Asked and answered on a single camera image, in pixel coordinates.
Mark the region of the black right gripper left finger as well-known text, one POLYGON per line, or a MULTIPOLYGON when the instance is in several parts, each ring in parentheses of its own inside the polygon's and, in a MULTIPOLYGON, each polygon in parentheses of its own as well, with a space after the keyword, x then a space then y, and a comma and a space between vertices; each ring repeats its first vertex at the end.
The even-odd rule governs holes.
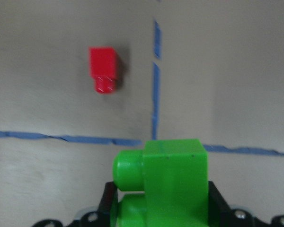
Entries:
POLYGON ((100 222, 103 227, 116 227, 118 216, 118 192, 114 182, 105 184, 104 192, 98 206, 100 222))

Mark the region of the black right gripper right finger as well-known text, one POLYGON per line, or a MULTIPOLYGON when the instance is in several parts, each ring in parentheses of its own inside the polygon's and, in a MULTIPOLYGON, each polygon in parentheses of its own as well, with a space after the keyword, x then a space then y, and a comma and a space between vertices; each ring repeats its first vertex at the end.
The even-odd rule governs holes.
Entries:
POLYGON ((209 181, 208 225, 232 227, 233 211, 212 181, 209 181))

